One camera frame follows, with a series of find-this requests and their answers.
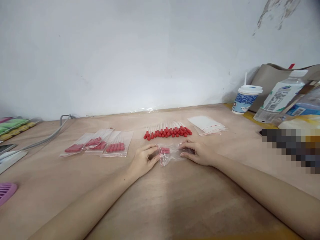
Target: water bottle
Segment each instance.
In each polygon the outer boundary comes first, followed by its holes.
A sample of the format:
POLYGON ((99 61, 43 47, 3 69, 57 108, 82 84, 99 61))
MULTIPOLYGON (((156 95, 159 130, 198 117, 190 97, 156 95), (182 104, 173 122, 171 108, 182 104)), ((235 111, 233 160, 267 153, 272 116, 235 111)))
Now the water bottle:
POLYGON ((286 113, 289 116, 320 115, 320 86, 311 90, 286 113))
POLYGON ((278 82, 253 119, 262 123, 271 123, 273 118, 284 110, 303 88, 305 83, 301 80, 301 77, 306 75, 307 72, 308 70, 294 70, 287 79, 278 82))

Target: wall stain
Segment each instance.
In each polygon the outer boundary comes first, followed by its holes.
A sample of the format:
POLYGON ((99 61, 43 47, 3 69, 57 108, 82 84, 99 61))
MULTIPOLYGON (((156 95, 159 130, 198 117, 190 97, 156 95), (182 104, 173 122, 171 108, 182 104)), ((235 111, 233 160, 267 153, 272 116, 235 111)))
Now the wall stain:
POLYGON ((264 6, 262 14, 257 23, 258 29, 261 27, 261 24, 263 22, 263 19, 266 13, 274 11, 276 8, 280 7, 282 8, 282 10, 280 11, 280 16, 279 16, 280 22, 277 25, 277 29, 281 30, 284 19, 290 17, 293 14, 293 12, 296 10, 299 3, 300 3, 300 0, 268 0, 266 5, 264 6))

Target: plastic cup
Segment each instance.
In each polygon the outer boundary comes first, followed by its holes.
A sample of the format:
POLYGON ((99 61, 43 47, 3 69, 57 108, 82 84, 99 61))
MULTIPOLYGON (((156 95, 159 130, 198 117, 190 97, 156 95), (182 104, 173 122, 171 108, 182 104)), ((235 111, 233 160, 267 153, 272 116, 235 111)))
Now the plastic cup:
POLYGON ((232 112, 235 114, 244 114, 262 92, 263 90, 260 86, 243 85, 238 89, 238 95, 236 100, 234 100, 232 112))

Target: straw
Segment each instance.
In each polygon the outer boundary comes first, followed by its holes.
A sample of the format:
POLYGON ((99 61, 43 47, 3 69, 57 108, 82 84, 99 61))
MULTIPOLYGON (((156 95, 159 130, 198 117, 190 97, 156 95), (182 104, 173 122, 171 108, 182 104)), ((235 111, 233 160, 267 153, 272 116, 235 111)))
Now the straw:
POLYGON ((244 75, 244 85, 247 85, 247 72, 244 75))

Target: gray cable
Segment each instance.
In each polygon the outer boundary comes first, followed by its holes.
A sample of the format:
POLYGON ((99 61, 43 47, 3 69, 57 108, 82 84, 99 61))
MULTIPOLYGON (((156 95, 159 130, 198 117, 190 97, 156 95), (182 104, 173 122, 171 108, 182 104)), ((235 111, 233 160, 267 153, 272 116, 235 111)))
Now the gray cable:
POLYGON ((5 157, 2 157, 2 158, 0 157, 0 161, 1 161, 2 159, 5 159, 5 158, 9 157, 9 156, 12 156, 13 154, 16 154, 16 153, 18 153, 18 152, 20 152, 20 151, 27 150, 27 149, 33 148, 33 147, 37 147, 37 146, 40 146, 41 144, 44 144, 44 143, 50 141, 51 139, 53 139, 53 138, 60 132, 61 128, 62 128, 63 125, 68 121, 69 118, 74 118, 74 117, 72 117, 71 114, 69 114, 69 115, 62 115, 62 116, 60 117, 60 127, 59 127, 53 134, 51 134, 49 137, 47 137, 46 139, 44 139, 44 140, 42 140, 42 141, 40 141, 40 142, 37 142, 37 143, 31 144, 31 145, 29 145, 29 146, 27 146, 27 147, 21 148, 21 149, 19 149, 19 150, 16 151, 16 152, 12 152, 11 154, 6 155, 5 157), (62 123, 62 117, 63 117, 63 116, 68 116, 68 118, 62 123))

